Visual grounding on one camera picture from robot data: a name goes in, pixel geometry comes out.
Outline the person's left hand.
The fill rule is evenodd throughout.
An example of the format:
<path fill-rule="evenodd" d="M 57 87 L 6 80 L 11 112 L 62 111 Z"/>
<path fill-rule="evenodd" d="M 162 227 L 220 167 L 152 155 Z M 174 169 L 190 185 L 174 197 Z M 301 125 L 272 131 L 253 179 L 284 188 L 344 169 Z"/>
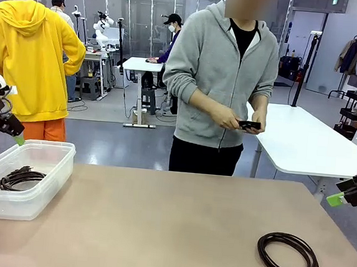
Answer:
<path fill-rule="evenodd" d="M 247 128 L 245 131 L 250 134 L 260 134 L 265 131 L 265 126 L 266 126 L 266 116 L 267 112 L 266 110 L 255 110 L 254 113 L 252 114 L 252 121 L 253 122 L 258 122 L 260 123 L 260 128 L 257 129 L 256 127 L 251 127 Z"/>

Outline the person's right hand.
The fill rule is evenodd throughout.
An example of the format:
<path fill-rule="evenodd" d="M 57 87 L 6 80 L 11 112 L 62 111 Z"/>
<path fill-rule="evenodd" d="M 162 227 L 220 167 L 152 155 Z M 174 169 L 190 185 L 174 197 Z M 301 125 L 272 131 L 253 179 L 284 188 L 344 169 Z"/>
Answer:
<path fill-rule="evenodd" d="M 226 106 L 219 105 L 217 108 L 214 108 L 211 117 L 222 128 L 229 130 L 240 129 L 236 114 Z"/>

